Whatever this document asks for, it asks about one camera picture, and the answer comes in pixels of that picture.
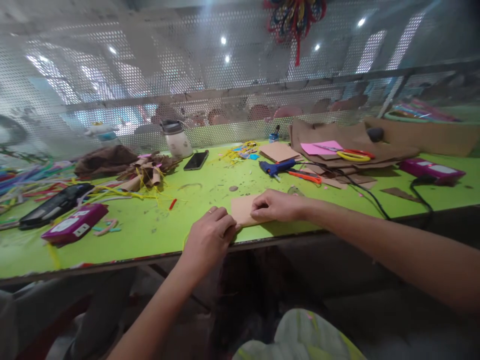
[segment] electrical cord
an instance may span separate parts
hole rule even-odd
[[[432,206],[425,201],[425,199],[419,194],[417,189],[415,189],[415,186],[417,185],[429,185],[433,184],[437,180],[436,177],[431,176],[431,175],[422,175],[420,177],[417,177],[415,180],[413,180],[410,184],[410,190],[412,193],[415,194],[415,196],[421,201],[421,203],[428,209],[428,215],[423,222],[423,224],[420,226],[420,229],[425,230],[427,226],[430,224],[434,217],[434,209]]]
[[[362,189],[363,191],[367,192],[372,197],[372,199],[375,200],[375,203],[377,204],[378,209],[380,210],[383,217],[388,221],[392,221],[392,218],[387,214],[387,212],[385,211],[384,207],[382,206],[380,201],[377,199],[377,197],[375,195],[373,195],[372,192],[370,190],[368,190],[366,187],[363,187],[360,184],[356,183],[350,176],[348,176],[346,173],[344,173],[343,170],[341,170],[339,168],[331,168],[327,165],[324,165],[324,164],[318,163],[318,162],[297,162],[297,164],[316,165],[318,167],[321,167],[325,171],[328,171],[328,172],[331,172],[331,173],[337,173],[341,176],[346,177],[352,183],[352,185],[355,185],[356,187],[358,187],[358,188]]]

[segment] bottle lid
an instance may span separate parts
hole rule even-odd
[[[184,130],[182,129],[182,125],[179,122],[176,123],[169,123],[169,124],[163,124],[163,132],[165,135],[175,135],[175,134],[180,134]]]

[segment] yellow scissors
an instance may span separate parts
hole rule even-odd
[[[357,149],[338,149],[336,147],[323,146],[318,144],[312,144],[317,148],[322,148],[325,150],[330,150],[331,152],[336,153],[342,159],[351,161],[354,163],[366,163],[371,159],[375,159],[375,155],[368,151],[362,151]]]

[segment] floor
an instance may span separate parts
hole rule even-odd
[[[475,242],[479,215],[478,207],[439,213],[429,230],[480,248]],[[292,241],[279,249],[368,359],[480,359],[480,330],[471,319],[399,281],[335,236]],[[176,261],[166,258],[160,265],[169,271]],[[212,271],[195,290],[210,306],[218,295],[219,273],[220,268]],[[134,321],[161,283],[148,269],[139,272],[133,291],[143,294],[142,303],[126,311],[126,324]],[[189,300],[161,358],[211,359],[207,348],[214,320]],[[61,359],[74,334],[72,326],[52,347],[48,360]]]

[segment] pink paper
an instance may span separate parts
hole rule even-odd
[[[330,148],[342,149],[340,144],[335,140],[324,141],[324,142],[315,142],[314,144],[328,146]],[[301,143],[301,148],[305,150],[308,155],[335,155],[336,152],[330,151],[321,147],[317,147],[314,144]]]

